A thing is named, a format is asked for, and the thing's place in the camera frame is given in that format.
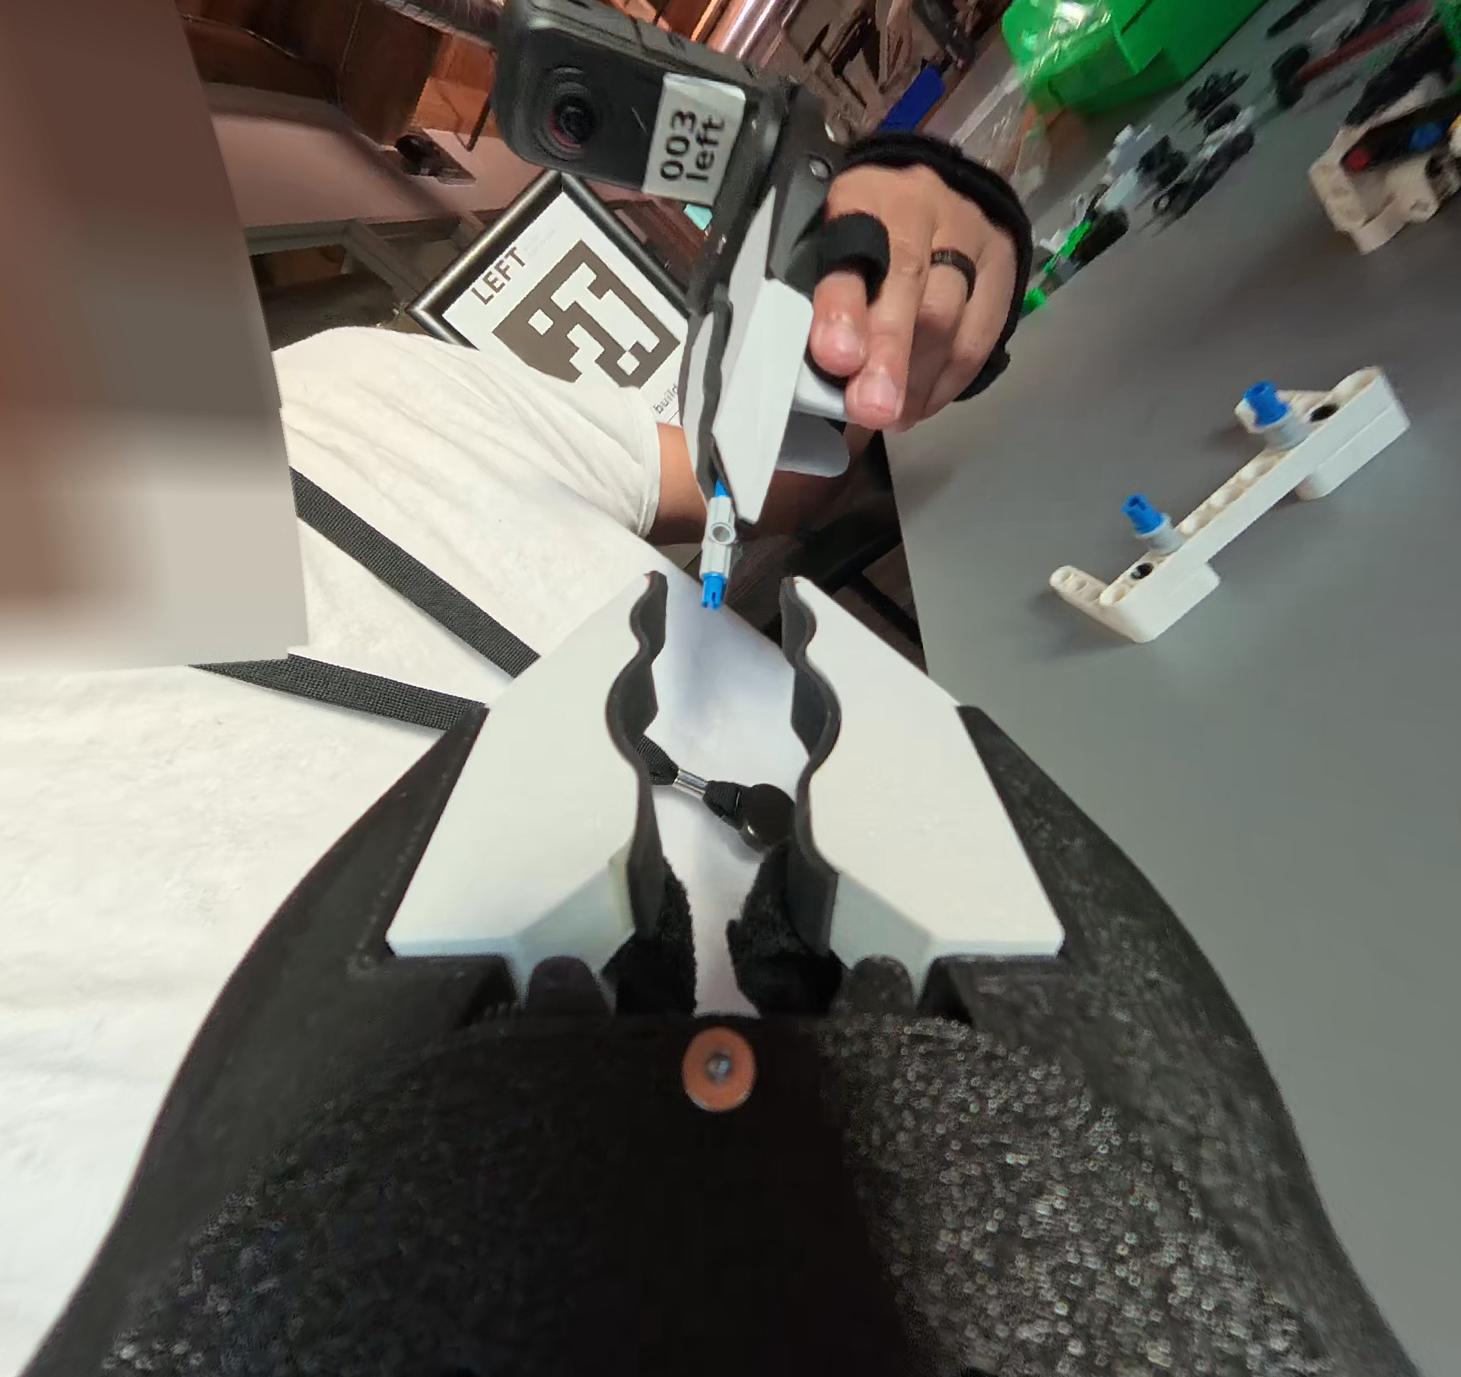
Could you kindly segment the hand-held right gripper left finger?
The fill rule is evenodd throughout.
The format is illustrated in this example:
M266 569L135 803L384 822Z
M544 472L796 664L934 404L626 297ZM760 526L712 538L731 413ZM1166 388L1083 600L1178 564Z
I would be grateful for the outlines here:
M668 580L645 573L488 711L388 927L399 959L607 964L658 922L666 868L637 743Z

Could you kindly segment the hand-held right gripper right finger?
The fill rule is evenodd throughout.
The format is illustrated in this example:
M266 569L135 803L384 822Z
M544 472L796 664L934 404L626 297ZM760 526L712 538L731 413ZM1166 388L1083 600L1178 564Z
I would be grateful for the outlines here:
M813 954L1048 960L1066 940L955 700L806 578L780 592L806 749L787 916Z

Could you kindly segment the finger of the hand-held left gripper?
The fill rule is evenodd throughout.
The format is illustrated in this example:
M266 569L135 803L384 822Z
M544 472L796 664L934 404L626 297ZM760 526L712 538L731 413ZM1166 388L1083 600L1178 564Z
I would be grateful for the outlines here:
M810 301L767 274L772 226L753 221L712 283L682 361L682 427L704 496L725 485L734 518L760 521L806 358Z

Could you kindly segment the white lego beam frame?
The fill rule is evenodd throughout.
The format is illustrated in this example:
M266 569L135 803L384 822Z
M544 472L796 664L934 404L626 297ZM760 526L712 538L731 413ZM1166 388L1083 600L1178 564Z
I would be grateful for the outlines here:
M1178 521L1145 496L1129 496L1123 516L1142 554L1112 583L1061 567L1050 592L1123 642L1151 643L1218 589L1215 558L1243 532L1288 499L1312 502L1340 489L1410 429L1378 367L1324 393L1254 383L1234 418L1261 445L1250 462Z

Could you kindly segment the scatter of black white lego pieces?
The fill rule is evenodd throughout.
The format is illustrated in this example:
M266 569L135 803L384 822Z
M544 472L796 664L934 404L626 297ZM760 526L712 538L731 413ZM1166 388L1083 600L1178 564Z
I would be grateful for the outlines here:
M1304 71L1316 56L1312 44L1280 53L1266 93L1250 102L1247 72L1212 72L1185 94L1174 131L1124 128L1096 185L1072 201L1069 226L1036 243L1021 316L1045 308L1132 231L1186 216L1251 153L1259 126L1297 104Z

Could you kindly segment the partly built lego vehicle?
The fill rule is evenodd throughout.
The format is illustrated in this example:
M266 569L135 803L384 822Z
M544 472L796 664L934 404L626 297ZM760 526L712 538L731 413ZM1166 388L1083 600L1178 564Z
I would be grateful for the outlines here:
M1361 255L1458 196L1458 0L1429 0L1424 23L1367 80L1307 182L1331 228Z

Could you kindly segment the person's left hand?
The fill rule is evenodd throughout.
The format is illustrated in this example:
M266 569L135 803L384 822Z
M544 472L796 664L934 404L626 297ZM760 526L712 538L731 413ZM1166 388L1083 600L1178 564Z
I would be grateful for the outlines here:
M826 215L872 216L888 235L874 302L853 272L833 272L813 291L809 356L842 381L844 437L861 450L936 416L978 375L1009 320L1017 250L925 166L845 172Z

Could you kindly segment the framed marker sign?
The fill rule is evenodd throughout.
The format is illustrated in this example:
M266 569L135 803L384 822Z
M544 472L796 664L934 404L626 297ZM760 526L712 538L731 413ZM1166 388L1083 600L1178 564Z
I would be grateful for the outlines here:
M539 175L406 312L438 342L614 386L655 421L682 421L683 291L580 182Z

